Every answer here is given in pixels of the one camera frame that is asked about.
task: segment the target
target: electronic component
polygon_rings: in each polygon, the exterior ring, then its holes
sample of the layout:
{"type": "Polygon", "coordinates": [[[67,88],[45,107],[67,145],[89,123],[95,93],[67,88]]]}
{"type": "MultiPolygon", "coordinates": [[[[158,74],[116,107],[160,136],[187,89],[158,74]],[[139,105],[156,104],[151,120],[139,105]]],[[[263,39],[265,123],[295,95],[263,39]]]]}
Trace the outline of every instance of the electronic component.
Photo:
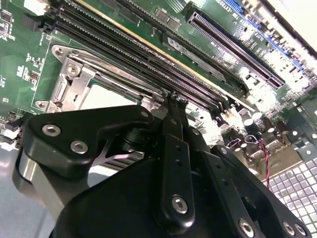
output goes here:
{"type": "Polygon", "coordinates": [[[273,131],[275,131],[275,127],[271,123],[270,119],[265,118],[265,119],[263,119],[262,123],[269,133],[272,133],[273,131]]]}
{"type": "Polygon", "coordinates": [[[156,10],[155,16],[162,22],[167,22],[169,19],[169,16],[159,8],[156,10]]]}
{"type": "Polygon", "coordinates": [[[27,29],[30,29],[33,32],[40,30],[39,27],[42,24],[41,21],[41,17],[32,16],[28,13],[23,14],[22,16],[22,26],[26,27],[27,29]]]}
{"type": "Polygon", "coordinates": [[[173,29],[174,31],[177,31],[178,28],[180,27],[180,23],[178,21],[176,21],[175,19],[173,18],[170,18],[168,21],[167,21],[167,25],[173,29]]]}
{"type": "Polygon", "coordinates": [[[241,116],[243,125],[251,125],[253,123],[253,119],[250,115],[250,112],[246,112],[241,116]]]}
{"type": "Polygon", "coordinates": [[[4,24],[0,23],[0,31],[4,31],[4,30],[5,30],[4,24]]]}
{"type": "Polygon", "coordinates": [[[29,72],[30,81],[38,81],[40,78],[40,75],[34,71],[29,72]]]}
{"type": "Polygon", "coordinates": [[[287,135],[289,133],[289,130],[287,129],[285,123],[282,120],[276,123],[276,128],[283,135],[287,135]]]}
{"type": "Polygon", "coordinates": [[[0,17],[1,17],[2,20],[5,20],[6,22],[11,23],[11,21],[12,21],[12,15],[11,15],[11,13],[9,13],[9,12],[7,12],[7,11],[5,11],[5,10],[2,10],[2,11],[0,12],[0,17]]]}

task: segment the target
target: mounting hole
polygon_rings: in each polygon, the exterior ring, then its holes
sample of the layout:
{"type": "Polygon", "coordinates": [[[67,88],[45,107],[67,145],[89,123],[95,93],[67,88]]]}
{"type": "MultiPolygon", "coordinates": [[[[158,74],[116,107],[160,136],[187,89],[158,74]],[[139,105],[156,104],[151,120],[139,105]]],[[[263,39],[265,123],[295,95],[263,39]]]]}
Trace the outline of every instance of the mounting hole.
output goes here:
{"type": "Polygon", "coordinates": [[[222,181],[222,183],[223,183],[225,186],[229,186],[229,183],[228,183],[227,180],[223,179],[223,180],[221,180],[221,181],[222,181]]]}
{"type": "Polygon", "coordinates": [[[182,166],[182,165],[183,165],[180,160],[175,160],[175,162],[176,162],[176,164],[177,164],[178,166],[182,166]]]}
{"type": "Polygon", "coordinates": [[[61,48],[59,48],[59,47],[55,48],[54,53],[57,56],[62,56],[64,54],[63,50],[61,48]]]}

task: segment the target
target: dimm slot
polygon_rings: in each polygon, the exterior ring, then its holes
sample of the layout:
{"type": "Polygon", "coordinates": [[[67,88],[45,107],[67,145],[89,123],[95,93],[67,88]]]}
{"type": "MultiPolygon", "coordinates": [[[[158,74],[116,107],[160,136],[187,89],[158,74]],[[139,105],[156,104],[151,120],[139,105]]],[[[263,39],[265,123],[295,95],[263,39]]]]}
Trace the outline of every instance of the dimm slot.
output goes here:
{"type": "Polygon", "coordinates": [[[160,60],[152,60],[146,54],[144,54],[145,49],[137,50],[137,47],[130,47],[130,44],[127,42],[126,44],[124,39],[114,32],[111,33],[109,30],[106,31],[105,25],[101,24],[100,22],[94,21],[91,17],[85,16],[84,14],[80,14],[75,9],[70,9],[70,6],[64,7],[60,16],[74,24],[74,26],[81,28],[85,32],[89,32],[92,36],[101,39],[103,41],[109,42],[112,46],[121,49],[126,54],[129,54],[131,57],[134,57],[141,61],[146,61],[147,64],[155,67],[156,69],[163,71],[168,69],[165,74],[168,75],[170,78],[177,77],[180,78],[182,81],[186,82],[189,87],[200,91],[201,93],[205,94],[211,100],[215,95],[210,93],[210,91],[204,89],[201,86],[197,86],[192,80],[189,80],[189,75],[184,74],[181,71],[175,71],[171,66],[162,63],[160,60]]]}

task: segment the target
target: electrolytic capacitor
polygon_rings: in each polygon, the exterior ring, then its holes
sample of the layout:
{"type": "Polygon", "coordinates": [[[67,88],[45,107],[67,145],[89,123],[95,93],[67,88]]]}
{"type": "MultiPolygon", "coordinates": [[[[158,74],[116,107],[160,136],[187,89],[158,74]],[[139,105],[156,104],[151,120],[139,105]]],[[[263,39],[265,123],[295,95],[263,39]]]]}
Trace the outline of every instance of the electrolytic capacitor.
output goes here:
{"type": "Polygon", "coordinates": [[[268,118],[265,118],[263,121],[262,121],[263,125],[266,127],[266,130],[269,132],[269,133],[272,133],[273,131],[275,131],[275,127],[273,126],[273,124],[271,123],[270,119],[268,118]]]}
{"type": "Polygon", "coordinates": [[[251,125],[253,123],[253,119],[252,119],[251,114],[249,112],[243,114],[241,116],[241,119],[242,119],[243,125],[245,125],[245,126],[251,125]]]}
{"type": "Polygon", "coordinates": [[[287,135],[289,133],[285,123],[281,120],[276,124],[276,127],[282,135],[287,135]]]}

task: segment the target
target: screw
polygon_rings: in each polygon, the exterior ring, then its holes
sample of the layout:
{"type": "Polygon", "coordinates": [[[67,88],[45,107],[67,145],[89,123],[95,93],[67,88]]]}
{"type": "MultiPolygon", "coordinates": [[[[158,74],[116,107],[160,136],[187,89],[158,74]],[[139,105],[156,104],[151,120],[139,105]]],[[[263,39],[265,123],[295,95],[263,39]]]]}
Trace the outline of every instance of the screw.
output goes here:
{"type": "Polygon", "coordinates": [[[179,196],[172,198],[172,205],[176,212],[185,214],[188,211],[188,206],[185,200],[179,196]]]}
{"type": "Polygon", "coordinates": [[[221,150],[221,152],[222,152],[223,154],[225,154],[225,155],[228,154],[228,152],[226,151],[225,148],[222,148],[222,147],[221,147],[220,150],[221,150]]]}
{"type": "Polygon", "coordinates": [[[62,50],[61,48],[56,48],[56,49],[54,50],[54,52],[55,52],[55,54],[56,54],[57,56],[62,56],[62,55],[64,54],[64,52],[63,52],[63,50],[62,50]]]}
{"type": "Polygon", "coordinates": [[[141,115],[148,118],[149,117],[149,114],[147,114],[146,112],[141,112],[141,115]]]}
{"type": "Polygon", "coordinates": [[[304,228],[302,228],[300,225],[298,225],[297,223],[295,223],[295,227],[296,229],[303,235],[306,236],[306,231],[304,230],[304,228]]]}
{"type": "Polygon", "coordinates": [[[170,120],[174,125],[177,125],[177,121],[175,121],[174,119],[170,120]]]}
{"type": "Polygon", "coordinates": [[[42,127],[42,132],[48,136],[58,136],[60,134],[60,128],[57,125],[47,124],[42,127]]]}
{"type": "Polygon", "coordinates": [[[283,222],[283,226],[286,229],[288,234],[290,234],[291,236],[295,235],[294,229],[287,222],[283,222]]]}
{"type": "Polygon", "coordinates": [[[77,65],[69,64],[67,66],[67,72],[69,73],[70,76],[77,76],[79,75],[80,68],[77,65]]]}
{"type": "Polygon", "coordinates": [[[70,144],[70,148],[77,154],[85,154],[88,151],[88,145],[81,140],[74,140],[70,144]]]}
{"type": "Polygon", "coordinates": [[[195,135],[199,135],[199,131],[197,131],[196,129],[193,129],[192,131],[195,135]]]}
{"type": "Polygon", "coordinates": [[[45,104],[44,104],[44,103],[36,103],[36,105],[37,105],[39,108],[44,108],[44,107],[45,107],[45,104]]]}
{"type": "Polygon", "coordinates": [[[250,224],[246,220],[241,218],[239,220],[239,226],[240,226],[240,229],[243,231],[243,233],[245,235],[247,235],[247,237],[249,237],[249,238],[254,237],[254,231],[253,231],[252,227],[250,226],[250,224]]]}

